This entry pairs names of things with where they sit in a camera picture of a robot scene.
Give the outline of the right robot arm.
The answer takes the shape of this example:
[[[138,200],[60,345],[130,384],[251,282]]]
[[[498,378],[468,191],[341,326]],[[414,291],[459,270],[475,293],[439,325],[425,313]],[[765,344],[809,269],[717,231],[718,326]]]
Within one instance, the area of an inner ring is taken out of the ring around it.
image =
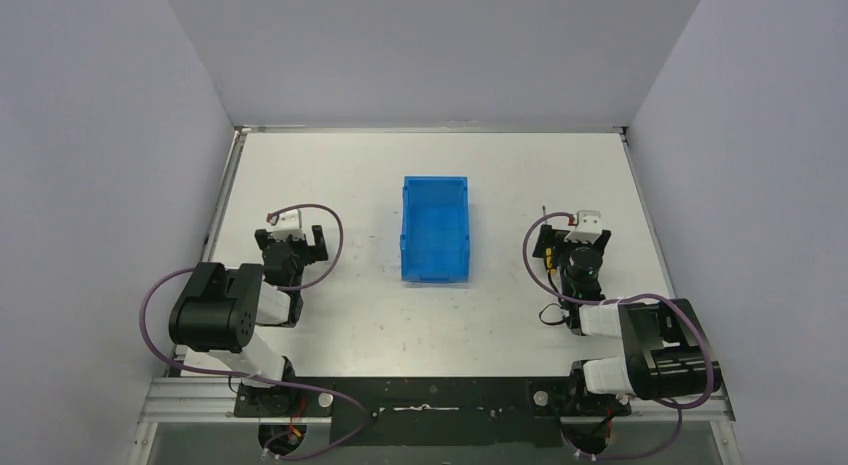
[[[585,414],[603,396],[637,397],[686,410],[701,406],[723,385],[721,366],[686,299],[653,293],[612,298],[600,272],[612,234],[597,220],[571,217],[566,228],[540,223],[524,237],[523,259],[541,260],[545,277],[537,283],[553,295],[555,325],[580,337],[617,339],[622,352],[588,359],[563,386],[565,404]]]

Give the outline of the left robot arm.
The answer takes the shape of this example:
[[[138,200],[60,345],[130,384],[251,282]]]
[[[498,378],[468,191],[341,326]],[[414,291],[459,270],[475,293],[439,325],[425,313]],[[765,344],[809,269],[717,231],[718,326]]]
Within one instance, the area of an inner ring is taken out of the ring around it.
[[[311,232],[307,238],[298,224],[256,230],[261,263],[236,269],[199,263],[171,311],[173,342],[241,373],[236,410],[243,416],[289,415],[305,404],[304,392],[285,381],[295,376],[291,361],[256,329],[298,323],[304,270],[329,258],[322,227],[314,225]]]

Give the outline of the black yellow screwdriver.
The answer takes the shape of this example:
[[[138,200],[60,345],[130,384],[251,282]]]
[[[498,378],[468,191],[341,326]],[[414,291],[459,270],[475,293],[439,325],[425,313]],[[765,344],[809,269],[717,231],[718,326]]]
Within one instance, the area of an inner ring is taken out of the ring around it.
[[[545,219],[543,224],[541,225],[539,232],[539,247],[542,250],[542,258],[544,260],[544,268],[546,274],[550,276],[555,271],[555,265],[553,263],[553,243],[555,238],[555,231],[553,227],[548,223],[548,220]]]

